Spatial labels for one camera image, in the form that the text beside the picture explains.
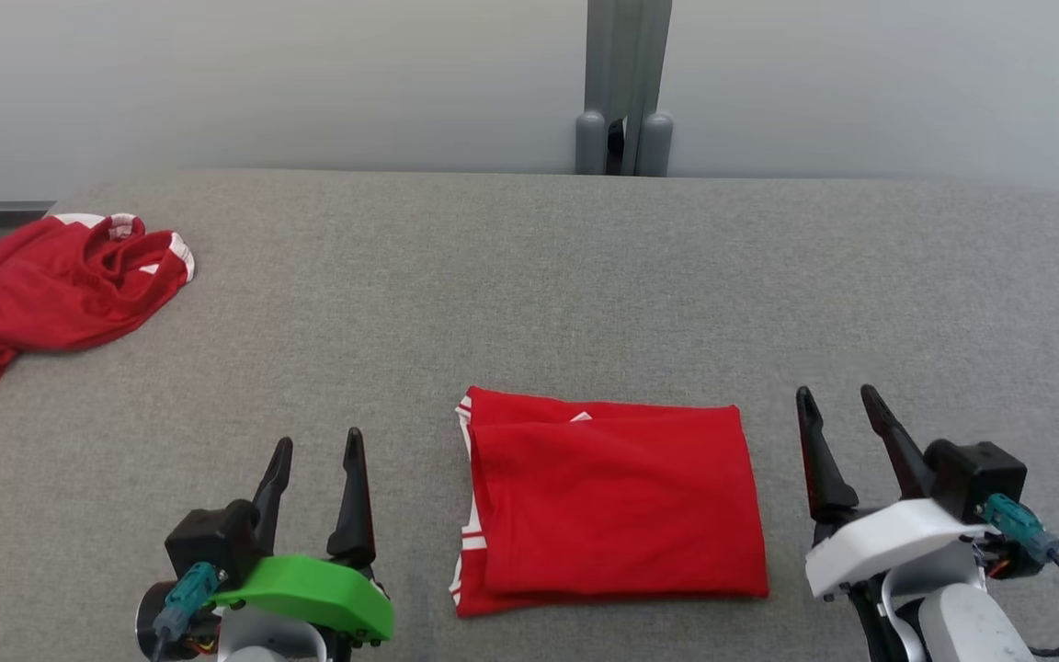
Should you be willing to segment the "grey window frame pillar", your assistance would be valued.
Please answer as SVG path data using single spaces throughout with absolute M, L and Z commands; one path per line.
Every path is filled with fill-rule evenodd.
M 597 110 L 606 119 L 606 176 L 635 176 L 640 126 L 660 112 L 672 5 L 674 0 L 587 0 L 584 112 Z

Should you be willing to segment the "grey cylinder post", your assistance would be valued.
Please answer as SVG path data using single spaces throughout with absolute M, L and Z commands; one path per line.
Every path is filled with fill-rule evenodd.
M 668 175 L 674 138 L 674 119 L 656 112 L 643 119 L 636 140 L 634 174 L 638 177 Z
M 575 119 L 575 174 L 604 176 L 607 160 L 607 122 L 597 110 Z

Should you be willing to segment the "red jersey with white sleeves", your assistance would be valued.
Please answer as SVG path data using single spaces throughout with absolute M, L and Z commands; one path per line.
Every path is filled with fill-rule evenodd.
M 602 600 L 764 600 L 757 482 L 735 405 L 567 402 L 472 386 L 459 619 Z

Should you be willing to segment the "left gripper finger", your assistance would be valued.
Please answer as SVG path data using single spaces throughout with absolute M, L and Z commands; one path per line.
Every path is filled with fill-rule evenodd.
M 371 515 L 369 466 L 360 428 L 349 428 L 342 457 L 345 484 L 337 512 L 336 527 L 327 538 L 326 553 L 333 563 L 370 568 L 377 558 Z
M 259 519 L 254 527 L 257 544 L 262 553 L 273 556 L 276 549 L 281 496 L 290 482 L 293 441 L 279 439 L 276 449 L 270 457 L 268 468 L 262 475 L 253 503 L 259 511 Z

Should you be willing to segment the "red shorts with white trim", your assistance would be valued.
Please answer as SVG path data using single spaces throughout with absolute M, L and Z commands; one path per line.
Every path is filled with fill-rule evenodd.
M 128 213 L 46 215 L 0 239 L 0 381 L 25 353 L 75 353 L 143 326 L 195 278 L 189 243 Z

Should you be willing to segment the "grey fabric sofa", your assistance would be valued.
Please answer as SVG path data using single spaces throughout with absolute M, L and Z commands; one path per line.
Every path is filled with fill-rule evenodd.
M 940 180 L 126 177 L 54 212 L 139 215 L 197 276 L 138 332 L 0 382 L 0 662 L 143 662 L 134 611 L 191 508 L 251 497 L 295 444 L 279 550 L 322 554 L 364 432 L 396 636 L 361 662 L 846 662 L 812 600 L 794 394 L 878 504 L 898 486 L 869 382 L 917 443 L 993 441 L 1059 536 L 1059 192 Z M 770 598 L 459 620 L 467 387 L 741 410 Z

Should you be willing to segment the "right gripper body white shell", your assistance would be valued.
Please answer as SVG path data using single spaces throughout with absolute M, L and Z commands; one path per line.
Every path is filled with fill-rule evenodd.
M 950 583 L 980 584 L 971 543 L 991 530 L 962 523 L 934 500 L 900 500 L 816 544 L 805 560 L 808 586 L 822 600 L 879 574 L 899 594 Z

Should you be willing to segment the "left gripper body green shell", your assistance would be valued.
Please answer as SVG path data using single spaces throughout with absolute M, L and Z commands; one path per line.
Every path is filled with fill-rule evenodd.
M 303 554 L 264 558 L 240 587 L 219 590 L 211 603 L 243 603 L 359 641 L 390 641 L 394 634 L 393 603 L 377 583 L 348 566 Z

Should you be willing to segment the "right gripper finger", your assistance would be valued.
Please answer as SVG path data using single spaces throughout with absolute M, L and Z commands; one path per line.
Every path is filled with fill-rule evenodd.
M 870 422 L 870 430 L 886 449 L 901 499 L 929 498 L 936 475 L 928 468 L 923 451 L 909 436 L 904 425 L 895 417 L 894 411 L 873 384 L 862 384 L 860 397 Z
M 823 416 L 807 386 L 797 389 L 797 417 L 808 515 L 815 523 L 837 522 L 842 514 L 856 511 L 859 498 L 842 478 L 824 436 Z

